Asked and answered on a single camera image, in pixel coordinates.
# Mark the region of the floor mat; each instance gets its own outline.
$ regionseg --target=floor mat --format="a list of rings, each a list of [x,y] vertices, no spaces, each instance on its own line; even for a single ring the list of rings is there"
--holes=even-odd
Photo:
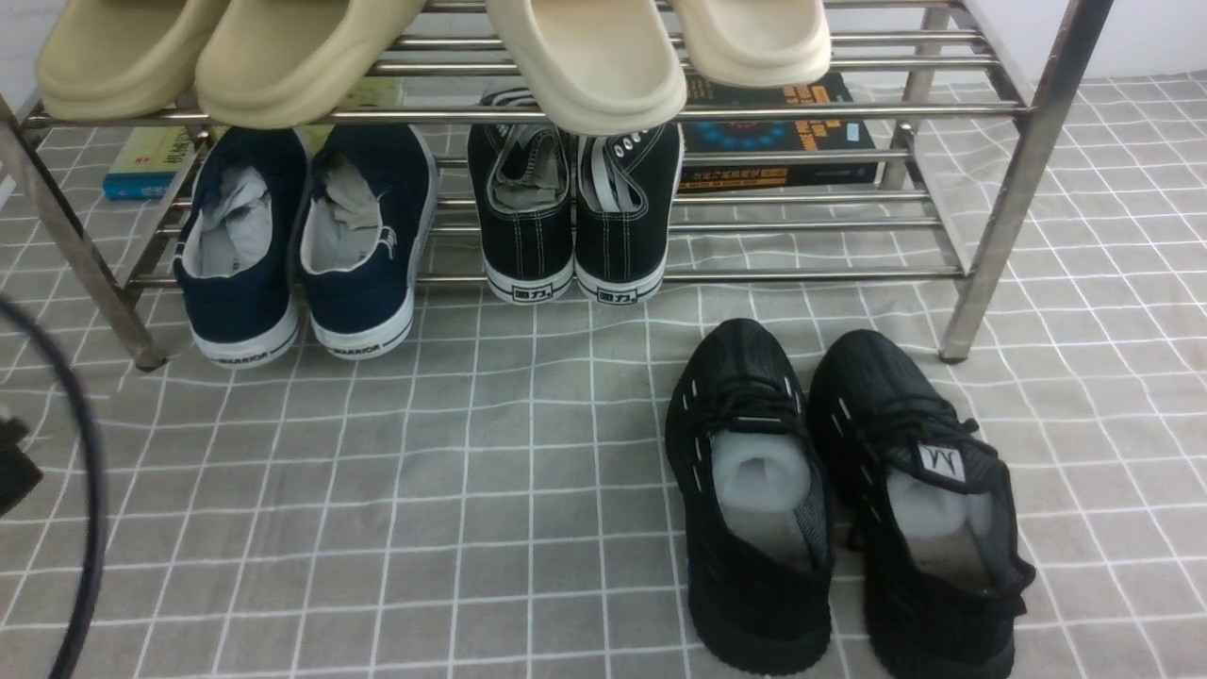
[[[632,308],[433,289],[385,358],[344,363],[307,336],[240,374],[189,350],[180,297],[151,292],[140,309],[179,356],[144,376],[14,195],[0,289],[57,330],[105,418],[110,567],[78,679],[740,677],[686,613],[682,508],[660,452],[683,363],[737,315],[780,338],[803,381],[833,339],[873,326],[980,421],[1011,466],[1021,549],[1039,568],[1015,677],[1207,674],[1205,87],[1207,74],[1083,87],[955,368],[934,356],[955,289],[925,282],[667,286]],[[934,129],[922,147],[972,242],[1015,131]],[[425,131],[442,152],[463,147],[460,129]],[[153,207],[97,188],[123,139],[56,130],[43,157],[101,252],[129,263]],[[445,181],[467,188],[463,171]],[[472,241],[430,257],[479,261]],[[672,269],[937,257],[928,234],[879,233],[675,239],[670,253]],[[35,679],[68,617],[81,496],[69,422],[10,328],[0,362],[0,400],[36,426],[30,453],[47,470],[0,521],[4,674]],[[840,516],[836,535],[847,527]],[[862,587],[839,545],[836,643],[811,679],[884,677]]]

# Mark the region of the slide sandal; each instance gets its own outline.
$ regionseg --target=slide sandal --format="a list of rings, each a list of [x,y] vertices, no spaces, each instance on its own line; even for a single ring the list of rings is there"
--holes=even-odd
[[[829,70],[822,0],[671,0],[692,65],[737,87],[809,84]]]
[[[202,110],[278,129],[334,109],[426,0],[238,0],[197,63]]]
[[[687,103],[654,0],[486,0],[486,12],[562,129],[593,136],[649,129]]]
[[[69,0],[37,58],[46,111],[140,116],[176,100],[227,0]]]

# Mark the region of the shoe rack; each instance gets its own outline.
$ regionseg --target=shoe rack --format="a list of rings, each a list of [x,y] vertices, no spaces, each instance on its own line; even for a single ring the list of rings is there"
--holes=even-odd
[[[989,305],[1007,258],[1025,221],[1031,200],[1039,186],[1048,159],[1056,144],[1069,106],[1077,94],[1081,76],[1097,43],[1113,0],[1069,0],[1060,25],[1051,55],[1038,86],[1028,81],[1001,51],[991,27],[982,21],[981,0],[827,0],[832,13],[845,10],[921,8],[922,23],[917,30],[876,33],[841,33],[833,35],[839,54],[852,47],[904,47],[911,54],[899,57],[858,55],[836,57],[835,71],[908,72],[900,101],[892,103],[829,103],[814,107],[816,118],[864,118],[894,121],[887,147],[870,151],[824,151],[795,153],[725,153],[727,164],[798,164],[832,162],[884,162],[879,185],[870,189],[835,192],[797,192],[764,194],[702,194],[681,195],[681,206],[700,205],[783,205],[810,204],[818,206],[859,204],[915,204],[922,207],[923,218],[881,217],[875,219],[815,219],[801,222],[762,223],[676,223],[675,234],[783,233],[783,232],[842,232],[926,229],[934,233],[944,253],[943,265],[844,267],[799,269],[747,270],[675,270],[667,271],[670,283],[713,282],[783,282],[865,281],[865,280],[951,280],[960,291],[939,347],[939,356],[949,363],[968,358],[969,349]],[[659,2],[669,12],[665,2]],[[479,0],[431,0],[428,13],[482,14]],[[682,39],[672,36],[677,47]],[[950,53],[955,47],[960,53]],[[415,59],[416,53],[424,58]],[[996,98],[982,103],[937,103],[931,100],[931,87],[937,71],[982,71],[992,84]],[[515,65],[507,58],[502,43],[494,37],[456,37],[407,35],[393,45],[369,71],[371,76],[418,77],[482,77],[515,76]],[[775,107],[688,107],[681,122],[775,121],[799,115]],[[939,195],[927,187],[925,162],[915,153],[915,139],[929,118],[1010,118],[1019,130],[1019,140],[1002,181],[996,204],[989,216],[984,236],[975,248],[960,241],[947,209]],[[320,123],[519,123],[543,119],[540,111],[478,105],[456,107],[402,106],[397,109],[337,110]],[[148,288],[174,287],[170,275],[154,273],[179,234],[179,223],[189,205],[188,186],[206,148],[206,125],[212,121],[199,111],[194,101],[182,99],[176,109],[164,110],[126,121],[104,123],[69,123],[48,116],[40,105],[27,115],[16,115],[0,98],[0,163],[13,175],[21,189],[37,207],[42,224],[62,250],[68,264],[97,302],[100,314],[121,339],[134,363],[142,370],[153,370],[165,361],[154,338],[135,310],[139,294]],[[71,209],[59,186],[39,158],[37,146],[45,131],[56,127],[187,125],[193,133],[197,152],[188,169],[182,170],[163,198],[153,228],[135,244],[134,264],[121,277],[93,246],[83,224]],[[688,154],[686,165],[711,164],[721,158]],[[465,158],[444,157],[439,164],[463,168]],[[471,210],[472,199],[444,198],[441,207]],[[476,226],[441,224],[432,228],[432,238],[465,238],[477,234]],[[473,285],[484,283],[478,271],[424,271],[421,283]]]

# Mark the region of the black cable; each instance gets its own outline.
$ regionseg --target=black cable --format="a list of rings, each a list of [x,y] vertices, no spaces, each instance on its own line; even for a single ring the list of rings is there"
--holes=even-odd
[[[84,637],[88,636],[88,626],[92,625],[92,614],[97,609],[97,596],[100,593],[100,574],[105,563],[105,461],[100,450],[100,437],[97,434],[97,425],[92,420],[92,409],[88,399],[83,394],[83,388],[71,367],[63,356],[63,352],[54,344],[53,339],[45,329],[37,326],[24,311],[12,302],[0,297],[0,316],[4,316],[24,332],[37,353],[46,363],[51,364],[51,370],[58,379],[59,385],[68,398],[68,406],[76,421],[76,429],[80,434],[80,450],[83,453],[83,467],[86,473],[86,486],[88,493],[88,523],[84,538],[83,568],[80,573],[80,587],[76,590],[75,607],[71,610],[71,620],[68,622],[66,633],[63,636],[63,645],[54,658],[49,679],[70,679],[80,661],[80,652],[83,650]],[[68,470],[66,484],[70,484],[70,470]]]

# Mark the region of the wall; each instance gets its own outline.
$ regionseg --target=wall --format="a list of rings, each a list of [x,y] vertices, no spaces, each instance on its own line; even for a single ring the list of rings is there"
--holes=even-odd
[[[0,94],[14,106],[33,92],[33,68],[64,0],[0,0]],[[1065,10],[1062,0],[979,0],[1007,51],[1036,77]],[[1207,0],[1116,0],[1090,68],[1090,77],[1136,76],[1207,69],[1202,30]],[[835,30],[902,28],[910,12],[832,12]],[[426,33],[451,27],[433,17]],[[457,17],[473,21],[473,17]],[[484,29],[484,24],[474,24]]]

